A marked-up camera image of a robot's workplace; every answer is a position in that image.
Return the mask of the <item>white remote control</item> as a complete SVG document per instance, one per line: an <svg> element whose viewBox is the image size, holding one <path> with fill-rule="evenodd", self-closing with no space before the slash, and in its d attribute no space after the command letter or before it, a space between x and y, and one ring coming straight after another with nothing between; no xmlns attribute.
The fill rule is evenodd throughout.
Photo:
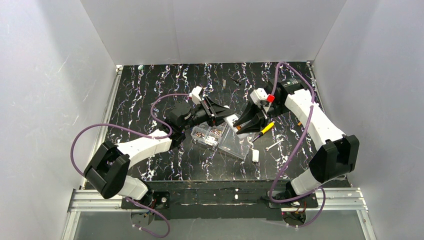
<svg viewBox="0 0 424 240"><path fill-rule="evenodd" d="M234 123L239 119L239 117L234 113L230 116L227 116L224 121L226 122L226 124L228 125L228 127L233 131L233 133L239 138L239 139L244 139L246 137L249 136L248 133L241 133L238 134L237 132L239 131L239 129L234 126Z"/></svg>

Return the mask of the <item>white battery cover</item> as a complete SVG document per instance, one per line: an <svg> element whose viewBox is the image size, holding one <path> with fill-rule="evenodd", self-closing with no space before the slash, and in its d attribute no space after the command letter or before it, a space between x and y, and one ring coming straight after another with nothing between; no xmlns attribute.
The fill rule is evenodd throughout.
<svg viewBox="0 0 424 240"><path fill-rule="evenodd" d="M253 149L252 150L252 162L253 163L258 163L259 162L259 150L257 149Z"/></svg>

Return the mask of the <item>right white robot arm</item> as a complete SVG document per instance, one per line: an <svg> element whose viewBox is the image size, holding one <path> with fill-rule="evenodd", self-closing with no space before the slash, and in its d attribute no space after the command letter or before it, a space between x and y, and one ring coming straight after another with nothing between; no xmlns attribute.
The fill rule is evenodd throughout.
<svg viewBox="0 0 424 240"><path fill-rule="evenodd" d="M257 133L271 118L293 113L302 124L309 123L307 133L317 150L308 169L286 184L280 200L304 195L322 184L352 172L355 169L359 140L347 136L325 115L317 103L312 103L308 85L300 78L290 78L274 84L268 81L264 88L253 90L248 104L238 120L231 124L236 134Z"/></svg>

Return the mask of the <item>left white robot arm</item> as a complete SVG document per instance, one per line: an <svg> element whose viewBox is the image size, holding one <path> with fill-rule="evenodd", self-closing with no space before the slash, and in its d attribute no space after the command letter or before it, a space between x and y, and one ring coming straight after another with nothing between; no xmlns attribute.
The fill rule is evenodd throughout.
<svg viewBox="0 0 424 240"><path fill-rule="evenodd" d="M116 195L142 200L151 192L142 180L128 175L128 170L137 163L156 154L178 147L186 138L185 131L206 123L219 126L235 114L233 109L213 102L205 96L190 106L177 101L165 114L164 123L158 129L135 140L114 144L105 141L95 152L83 176L104 199Z"/></svg>

